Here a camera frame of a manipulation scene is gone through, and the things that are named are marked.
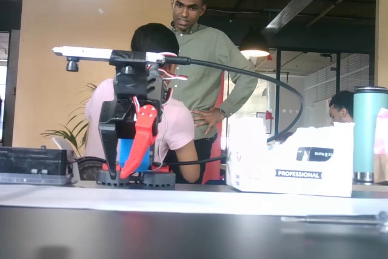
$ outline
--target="blue object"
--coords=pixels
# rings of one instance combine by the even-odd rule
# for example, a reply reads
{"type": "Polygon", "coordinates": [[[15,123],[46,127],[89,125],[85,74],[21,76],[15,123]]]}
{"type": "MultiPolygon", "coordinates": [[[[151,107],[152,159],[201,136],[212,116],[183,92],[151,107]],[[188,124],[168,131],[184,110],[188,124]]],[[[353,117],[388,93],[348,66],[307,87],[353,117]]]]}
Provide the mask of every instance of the blue object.
{"type": "Polygon", "coordinates": [[[388,89],[385,87],[359,87],[355,90],[354,172],[374,173],[376,118],[382,107],[388,108],[388,89]]]}
{"type": "MultiPolygon", "coordinates": [[[[120,153],[119,153],[119,164],[123,168],[125,162],[128,160],[129,153],[131,152],[133,140],[132,139],[119,139],[120,142],[120,153]]],[[[150,147],[146,151],[140,166],[135,172],[146,172],[150,167],[150,147]]]]}

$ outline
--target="man's hand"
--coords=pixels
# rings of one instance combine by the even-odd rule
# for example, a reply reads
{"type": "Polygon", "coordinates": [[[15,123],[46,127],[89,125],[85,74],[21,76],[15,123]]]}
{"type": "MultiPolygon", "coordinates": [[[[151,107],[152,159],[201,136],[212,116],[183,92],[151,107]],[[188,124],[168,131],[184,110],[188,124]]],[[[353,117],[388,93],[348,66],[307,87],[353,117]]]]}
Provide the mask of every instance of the man's hand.
{"type": "Polygon", "coordinates": [[[219,109],[215,109],[214,107],[212,107],[207,112],[192,110],[192,113],[199,115],[194,118],[195,121],[201,121],[200,123],[195,124],[196,127],[203,126],[204,124],[209,125],[205,132],[205,135],[207,135],[216,124],[220,123],[225,118],[221,111],[219,109]]]}

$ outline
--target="green shirt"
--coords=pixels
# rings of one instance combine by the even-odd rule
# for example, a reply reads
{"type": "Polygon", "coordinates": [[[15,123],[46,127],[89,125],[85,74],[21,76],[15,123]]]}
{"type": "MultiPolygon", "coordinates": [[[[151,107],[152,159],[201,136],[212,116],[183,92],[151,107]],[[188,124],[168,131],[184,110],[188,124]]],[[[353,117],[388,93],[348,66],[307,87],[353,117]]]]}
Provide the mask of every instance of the green shirt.
{"type": "MultiPolygon", "coordinates": [[[[171,29],[179,42],[179,55],[254,71],[253,62],[247,60],[234,43],[220,30],[195,24],[187,33],[171,29]]],[[[172,80],[173,98],[182,101],[190,110],[206,111],[215,106],[221,88],[222,71],[198,65],[178,66],[177,75],[189,77],[188,81],[172,80]]],[[[257,79],[231,73],[235,84],[229,96],[219,106],[227,116],[237,112],[247,102],[256,88],[257,79]]],[[[195,128],[195,139],[210,138],[217,133],[214,127],[207,136],[208,125],[195,128]]]]}

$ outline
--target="black box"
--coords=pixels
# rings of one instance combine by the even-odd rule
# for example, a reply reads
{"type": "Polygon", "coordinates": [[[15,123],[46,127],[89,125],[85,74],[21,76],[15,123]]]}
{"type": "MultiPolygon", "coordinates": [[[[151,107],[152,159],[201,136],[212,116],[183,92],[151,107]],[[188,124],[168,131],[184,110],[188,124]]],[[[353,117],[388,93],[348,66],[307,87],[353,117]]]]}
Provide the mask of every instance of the black box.
{"type": "Polygon", "coordinates": [[[72,173],[66,150],[0,147],[0,183],[66,184],[72,173]]]}

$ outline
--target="black cable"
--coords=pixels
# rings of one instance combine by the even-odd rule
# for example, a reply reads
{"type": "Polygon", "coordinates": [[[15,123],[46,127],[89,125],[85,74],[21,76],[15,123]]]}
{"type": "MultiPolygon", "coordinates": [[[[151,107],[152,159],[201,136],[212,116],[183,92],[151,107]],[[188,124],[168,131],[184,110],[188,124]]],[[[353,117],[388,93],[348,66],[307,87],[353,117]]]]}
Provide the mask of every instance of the black cable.
{"type": "Polygon", "coordinates": [[[93,162],[101,162],[101,163],[107,164],[107,160],[101,159],[98,157],[92,157],[92,156],[81,157],[81,158],[75,159],[75,161],[77,163],[93,161],[93,162]]]}
{"type": "Polygon", "coordinates": [[[184,165],[197,165],[197,164],[204,164],[204,163],[209,163],[209,162],[214,162],[218,161],[221,159],[226,158],[226,156],[219,156],[219,157],[214,157],[210,159],[204,159],[204,160],[199,160],[199,161],[188,161],[188,162],[177,162],[177,163],[166,163],[167,166],[184,166],[184,165]]]}
{"type": "Polygon", "coordinates": [[[280,80],[277,80],[275,78],[272,78],[272,77],[269,77],[269,76],[266,76],[266,75],[263,75],[263,74],[260,74],[260,73],[248,71],[248,70],[243,70],[243,69],[234,68],[234,67],[230,67],[230,66],[226,66],[226,65],[221,65],[221,64],[218,64],[218,63],[214,63],[214,62],[207,62],[207,61],[190,59],[190,58],[186,58],[186,57],[165,56],[165,62],[169,63],[169,64],[177,64],[177,65],[190,65],[190,64],[194,64],[194,65],[200,65],[200,66],[206,66],[206,67],[210,67],[210,68],[220,69],[220,70],[223,70],[223,71],[233,72],[233,73],[237,73],[237,74],[248,75],[248,76],[256,77],[258,79],[263,79],[263,80],[275,83],[276,85],[279,85],[279,86],[287,89],[288,91],[294,93],[299,98],[299,100],[301,102],[301,107],[300,107],[300,110],[299,110],[296,118],[289,124],[288,127],[286,127],[284,130],[282,130],[280,133],[278,133],[278,134],[268,138],[267,139],[267,143],[271,142],[273,140],[276,140],[281,135],[287,133],[298,122],[298,120],[300,119],[300,117],[302,115],[303,108],[304,108],[303,96],[296,89],[294,89],[293,87],[291,87],[288,84],[286,84],[286,83],[284,83],[284,82],[282,82],[280,80]]]}
{"type": "MultiPolygon", "coordinates": [[[[168,164],[166,163],[166,166],[197,165],[197,164],[204,164],[204,163],[218,161],[218,160],[221,160],[221,159],[224,159],[224,158],[226,158],[225,155],[224,156],[210,158],[210,159],[199,160],[199,161],[177,162],[177,163],[168,163],[168,164]]],[[[93,162],[101,162],[101,163],[107,164],[107,160],[101,159],[101,158],[98,158],[98,157],[92,157],[92,156],[86,156],[86,157],[78,158],[75,161],[77,163],[93,161],[93,162]]]]}

